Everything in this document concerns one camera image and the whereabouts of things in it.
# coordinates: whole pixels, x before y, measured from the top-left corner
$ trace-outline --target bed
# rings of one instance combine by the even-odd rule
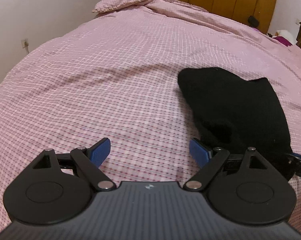
[[[101,169],[113,181],[185,182],[198,171],[197,137],[177,85],[186,67],[217,66],[267,77],[301,154],[301,50],[177,0],[102,0],[96,19],[51,40],[0,84],[0,231],[9,183],[45,148],[57,153],[110,138]],[[301,178],[290,184],[301,232]]]

